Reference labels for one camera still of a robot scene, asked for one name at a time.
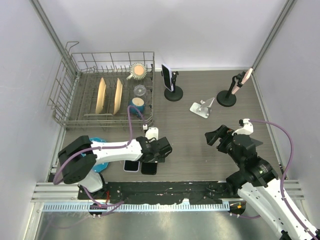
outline smartphone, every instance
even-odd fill
[[[156,175],[158,163],[146,163],[141,164],[141,173],[145,175]]]
[[[136,173],[139,171],[140,162],[139,161],[124,161],[123,170],[125,172]]]

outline dish rack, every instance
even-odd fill
[[[48,105],[53,110],[52,117],[65,128],[110,128],[129,125],[127,107],[135,97],[134,88],[144,85],[144,119],[153,124],[153,89],[155,78],[155,53],[135,52],[77,52],[70,53],[79,42],[67,42],[65,50],[75,71],[62,59],[51,89]],[[143,80],[126,80],[130,66],[143,63],[147,69]],[[101,78],[106,83],[104,107],[100,114],[95,113],[98,89]],[[123,84],[119,111],[113,115],[117,79]],[[142,119],[131,114],[133,127],[141,127]]]

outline metal pole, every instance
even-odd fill
[[[286,3],[284,4],[284,6],[283,6],[277,20],[275,21],[268,37],[266,38],[264,44],[262,45],[262,48],[261,48],[258,56],[254,60],[253,67],[252,67],[253,70],[257,69],[259,63],[261,62],[262,58],[266,54],[269,46],[271,45],[272,41],[274,40],[275,36],[277,35],[280,27],[285,22],[285,19],[287,18],[290,10],[293,8],[296,1],[297,0],[287,0]]]
[[[57,50],[59,51],[62,61],[65,64],[65,66],[68,68],[70,73],[73,73],[74,76],[76,76],[77,68],[75,64],[72,62],[67,50],[62,45],[60,39],[58,38],[57,33],[55,32],[53,26],[51,25],[44,9],[42,8],[39,0],[29,0],[32,6],[34,7],[34,10],[38,14],[40,20],[42,21],[45,29],[47,30],[48,34],[50,35],[54,45],[56,46]]]

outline gray table surface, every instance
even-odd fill
[[[183,89],[183,98],[170,102],[164,97],[164,84],[160,72],[156,73],[154,86],[154,126],[159,128],[159,137],[167,137],[173,152],[165,163],[159,163],[156,175],[143,175],[141,172],[124,172],[124,161],[111,162],[102,172],[106,181],[214,181],[225,180],[238,171],[233,160],[214,146],[208,146],[205,133],[216,130],[220,125],[239,128],[243,118],[263,119],[254,85],[250,80],[237,94],[233,107],[223,107],[216,100],[208,119],[192,112],[194,102],[217,96],[221,90],[227,90],[231,79],[239,70],[180,71],[177,86]],[[63,145],[70,144],[81,135],[99,137],[108,142],[122,142],[129,139],[129,131],[122,128],[77,129],[66,132]],[[140,129],[134,129],[134,137],[143,136]],[[258,155],[267,160],[281,174],[276,154],[265,124],[254,124],[251,135],[263,142],[257,148]]]

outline white robotic arm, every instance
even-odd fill
[[[300,212],[290,196],[284,196],[294,213],[303,221],[307,230],[298,222],[281,195],[281,181],[272,166],[258,156],[255,140],[249,137],[254,128],[250,119],[240,121],[242,128],[232,130],[222,125],[216,131],[205,134],[207,144],[212,146],[218,139],[219,152],[229,154],[240,170],[226,179],[229,192],[248,202],[267,222],[281,240],[310,240],[310,233],[319,232]]]
[[[166,137],[158,137],[156,127],[150,127],[145,137],[137,137],[129,145],[127,142],[91,142],[88,136],[81,136],[59,152],[60,164],[82,149],[92,150],[78,155],[65,166],[62,170],[63,181],[66,184],[78,183],[93,193],[104,186],[102,176],[92,170],[94,165],[124,160],[163,163],[172,148]]]

